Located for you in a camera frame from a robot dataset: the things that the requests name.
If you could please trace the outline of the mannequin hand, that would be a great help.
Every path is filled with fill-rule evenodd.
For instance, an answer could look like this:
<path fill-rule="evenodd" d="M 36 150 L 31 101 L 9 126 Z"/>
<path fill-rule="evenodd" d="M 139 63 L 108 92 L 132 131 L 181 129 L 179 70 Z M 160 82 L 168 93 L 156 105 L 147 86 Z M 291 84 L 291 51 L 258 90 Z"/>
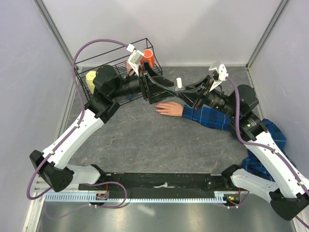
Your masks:
<path fill-rule="evenodd" d="M 161 115 L 181 117 L 183 114 L 183 106 L 176 102 L 159 103 L 155 107 Z"/>

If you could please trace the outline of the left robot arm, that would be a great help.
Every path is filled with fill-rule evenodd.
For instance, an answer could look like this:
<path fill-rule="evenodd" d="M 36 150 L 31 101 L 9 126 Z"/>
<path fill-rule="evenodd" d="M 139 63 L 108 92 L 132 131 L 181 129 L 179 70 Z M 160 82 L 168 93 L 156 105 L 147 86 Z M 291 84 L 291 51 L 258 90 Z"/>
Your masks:
<path fill-rule="evenodd" d="M 153 97 L 169 93 L 174 83 L 157 74 L 148 62 L 138 67 L 136 75 L 122 77 L 114 67 L 104 65 L 97 69 L 92 80 L 94 93 L 82 107 L 76 121 L 42 152 L 34 150 L 30 160 L 38 175 L 55 191 L 60 192 L 70 184 L 89 183 L 95 190 L 106 185 L 106 178 L 93 165 L 68 166 L 79 147 L 98 129 L 105 125 L 120 108 L 118 97 L 142 93 L 153 103 Z"/>

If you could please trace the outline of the white nail polish cap brush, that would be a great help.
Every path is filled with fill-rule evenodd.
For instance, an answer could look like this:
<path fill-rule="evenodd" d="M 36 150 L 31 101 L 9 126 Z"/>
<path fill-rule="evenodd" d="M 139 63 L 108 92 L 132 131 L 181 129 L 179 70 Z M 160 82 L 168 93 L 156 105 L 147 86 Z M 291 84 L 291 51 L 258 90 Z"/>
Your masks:
<path fill-rule="evenodd" d="M 177 88 L 183 88 L 182 79 L 180 77 L 176 79 L 176 83 L 177 83 Z"/>

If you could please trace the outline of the nail polish bottle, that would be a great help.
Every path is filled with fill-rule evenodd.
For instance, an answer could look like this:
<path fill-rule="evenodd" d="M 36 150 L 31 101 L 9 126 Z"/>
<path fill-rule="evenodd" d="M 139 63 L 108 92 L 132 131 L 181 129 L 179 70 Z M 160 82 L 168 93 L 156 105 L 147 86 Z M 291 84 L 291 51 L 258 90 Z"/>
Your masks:
<path fill-rule="evenodd" d="M 182 87 L 182 88 L 176 87 L 176 88 L 175 88 L 175 92 L 184 91 L 184 90 L 186 90 L 185 87 Z"/>

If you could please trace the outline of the blue plaid sleeve forearm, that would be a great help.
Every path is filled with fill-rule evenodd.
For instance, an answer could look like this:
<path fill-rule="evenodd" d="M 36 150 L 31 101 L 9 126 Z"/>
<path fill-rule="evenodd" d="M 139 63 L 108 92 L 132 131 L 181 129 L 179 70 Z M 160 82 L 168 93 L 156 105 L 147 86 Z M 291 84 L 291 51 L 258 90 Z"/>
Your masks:
<path fill-rule="evenodd" d="M 210 129 L 222 131 L 229 131 L 228 125 L 233 122 L 231 117 L 206 106 L 195 110 L 188 105 L 184 105 L 182 118 L 189 119 Z"/>

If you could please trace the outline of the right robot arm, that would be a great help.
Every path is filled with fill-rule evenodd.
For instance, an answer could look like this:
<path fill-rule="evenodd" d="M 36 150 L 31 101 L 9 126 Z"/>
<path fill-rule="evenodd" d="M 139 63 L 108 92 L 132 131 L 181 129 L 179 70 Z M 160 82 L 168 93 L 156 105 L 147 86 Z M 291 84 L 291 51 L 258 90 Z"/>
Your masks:
<path fill-rule="evenodd" d="M 309 204 L 309 181 L 286 157 L 285 137 L 253 112 L 259 101 L 252 87 L 236 85 L 225 95 L 216 89 L 220 83 L 207 76 L 183 86 L 177 79 L 176 95 L 185 102 L 182 116 L 230 132 L 248 149 L 242 166 L 221 178 L 224 189 L 244 188 L 268 201 L 284 220 L 296 218 Z"/>

